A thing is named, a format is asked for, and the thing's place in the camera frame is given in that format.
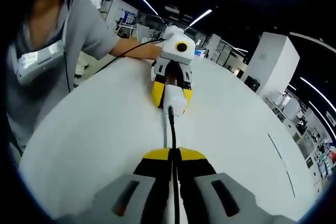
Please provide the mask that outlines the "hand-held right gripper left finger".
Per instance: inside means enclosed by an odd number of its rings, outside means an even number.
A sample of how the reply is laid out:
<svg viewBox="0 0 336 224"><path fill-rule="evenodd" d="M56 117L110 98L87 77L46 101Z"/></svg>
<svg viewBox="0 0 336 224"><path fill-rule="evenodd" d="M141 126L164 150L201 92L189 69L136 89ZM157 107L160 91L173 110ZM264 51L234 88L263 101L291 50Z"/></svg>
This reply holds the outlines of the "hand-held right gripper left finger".
<svg viewBox="0 0 336 224"><path fill-rule="evenodd" d="M99 190L90 207L59 217L57 223L162 223L169 198L170 148L146 153L132 174Z"/></svg>

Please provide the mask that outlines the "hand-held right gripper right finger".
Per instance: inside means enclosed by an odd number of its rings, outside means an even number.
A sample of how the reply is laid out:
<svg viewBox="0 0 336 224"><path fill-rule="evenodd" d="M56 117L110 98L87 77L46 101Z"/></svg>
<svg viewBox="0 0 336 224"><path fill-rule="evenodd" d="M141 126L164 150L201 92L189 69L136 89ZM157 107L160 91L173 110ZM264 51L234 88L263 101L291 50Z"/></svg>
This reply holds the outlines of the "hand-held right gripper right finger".
<svg viewBox="0 0 336 224"><path fill-rule="evenodd" d="M291 223L260 208L252 192L198 151L178 148L177 174L188 223Z"/></svg>

